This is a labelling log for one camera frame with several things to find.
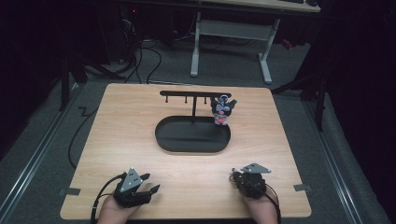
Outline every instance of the table top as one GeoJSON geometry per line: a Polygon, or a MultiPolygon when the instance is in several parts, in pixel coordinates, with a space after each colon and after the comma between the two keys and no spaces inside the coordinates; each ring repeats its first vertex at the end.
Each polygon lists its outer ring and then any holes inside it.
{"type": "Polygon", "coordinates": [[[311,7],[305,1],[300,3],[292,3],[280,0],[201,0],[202,2],[231,4],[245,7],[264,7],[271,9],[282,9],[299,12],[320,12],[320,7],[311,7]]]}
{"type": "MultiPolygon", "coordinates": [[[[196,116],[212,116],[210,103],[197,99],[196,116]]],[[[282,217],[308,217],[311,208],[304,191],[272,93],[265,88],[110,84],[100,104],[61,210],[64,219],[89,219],[93,201],[112,177],[130,167],[150,173],[143,189],[161,184],[151,202],[133,219],[244,218],[248,210],[229,181],[233,168],[251,163],[272,170],[263,174],[276,190],[282,217]],[[164,118],[190,116],[192,99],[169,97],[160,91],[229,92],[237,100],[229,117],[231,139],[214,154],[171,153],[157,144],[155,128],[164,118]]],[[[111,193],[118,181],[109,185],[111,193]]]]}

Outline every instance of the person's left hand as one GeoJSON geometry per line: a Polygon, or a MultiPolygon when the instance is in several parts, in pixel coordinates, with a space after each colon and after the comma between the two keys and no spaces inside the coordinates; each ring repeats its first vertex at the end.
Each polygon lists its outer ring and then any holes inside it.
{"type": "Polygon", "coordinates": [[[97,224],[124,224],[139,208],[140,205],[124,208],[117,204],[112,195],[107,196],[103,202],[97,224]]]}

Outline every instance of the plush toy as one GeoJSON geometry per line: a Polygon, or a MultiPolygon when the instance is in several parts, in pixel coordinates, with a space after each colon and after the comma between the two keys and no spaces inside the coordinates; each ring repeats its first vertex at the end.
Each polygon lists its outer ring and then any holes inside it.
{"type": "Polygon", "coordinates": [[[214,97],[210,97],[210,106],[212,107],[212,113],[215,118],[215,123],[218,125],[227,125],[228,117],[231,116],[233,108],[235,107],[236,100],[231,100],[227,103],[228,96],[221,95],[217,100],[214,97]]]}

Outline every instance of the person's right hand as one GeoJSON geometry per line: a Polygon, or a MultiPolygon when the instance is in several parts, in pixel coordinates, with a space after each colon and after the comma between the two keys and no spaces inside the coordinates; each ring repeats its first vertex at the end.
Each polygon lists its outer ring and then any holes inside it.
{"type": "MultiPolygon", "coordinates": [[[[258,224],[278,224],[276,208],[267,197],[262,196],[259,199],[253,199],[246,197],[241,192],[239,193],[247,205],[251,217],[258,224]]],[[[266,193],[274,202],[278,203],[277,197],[271,190],[268,189],[266,193]]]]}

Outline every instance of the human hand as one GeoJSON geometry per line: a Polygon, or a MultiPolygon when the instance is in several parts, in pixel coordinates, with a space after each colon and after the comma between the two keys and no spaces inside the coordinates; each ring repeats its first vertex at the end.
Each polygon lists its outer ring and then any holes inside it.
{"type": "MultiPolygon", "coordinates": [[[[253,199],[246,197],[241,192],[239,193],[247,205],[251,217],[258,224],[278,224],[276,207],[267,197],[262,196],[259,199],[253,199]]],[[[279,204],[277,197],[271,190],[267,190],[266,194],[279,204]]]]}
{"type": "Polygon", "coordinates": [[[130,208],[119,206],[113,195],[109,195],[103,202],[97,224],[125,224],[139,208],[140,205],[130,208]]]}

